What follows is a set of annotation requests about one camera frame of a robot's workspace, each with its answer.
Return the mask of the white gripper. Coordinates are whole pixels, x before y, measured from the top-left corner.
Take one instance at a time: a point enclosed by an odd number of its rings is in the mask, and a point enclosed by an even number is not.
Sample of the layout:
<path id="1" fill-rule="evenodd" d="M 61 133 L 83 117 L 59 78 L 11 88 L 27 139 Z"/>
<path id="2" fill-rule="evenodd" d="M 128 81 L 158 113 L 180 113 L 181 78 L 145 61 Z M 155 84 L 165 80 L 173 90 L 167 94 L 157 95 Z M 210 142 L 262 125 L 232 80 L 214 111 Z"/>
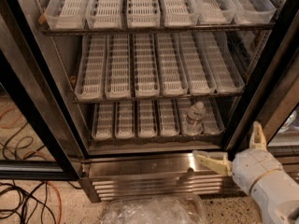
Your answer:
<path id="1" fill-rule="evenodd" d="M 260 122 L 254 121 L 248 149 L 235 155 L 233 162 L 221 152 L 221 159 L 214 159 L 211 152 L 194 150 L 195 159 L 203 166 L 223 176 L 232 176 L 234 182 L 250 195 L 254 184 L 262 177 L 282 171 L 282 164 L 267 151 L 267 143 Z"/>

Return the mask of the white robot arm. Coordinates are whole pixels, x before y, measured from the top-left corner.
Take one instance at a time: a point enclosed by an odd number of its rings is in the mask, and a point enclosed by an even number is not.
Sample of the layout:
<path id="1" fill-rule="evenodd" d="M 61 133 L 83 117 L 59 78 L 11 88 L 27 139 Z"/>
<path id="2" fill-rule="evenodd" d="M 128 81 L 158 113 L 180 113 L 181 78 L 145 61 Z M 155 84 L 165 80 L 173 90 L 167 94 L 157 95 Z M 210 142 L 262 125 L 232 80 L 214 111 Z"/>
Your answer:
<path id="1" fill-rule="evenodd" d="M 263 224 L 299 224 L 299 184 L 268 150 L 263 127 L 253 122 L 249 148 L 233 161 L 221 152 L 217 160 L 210 152 L 194 150 L 196 160 L 217 174 L 230 176 L 259 206 Z"/>

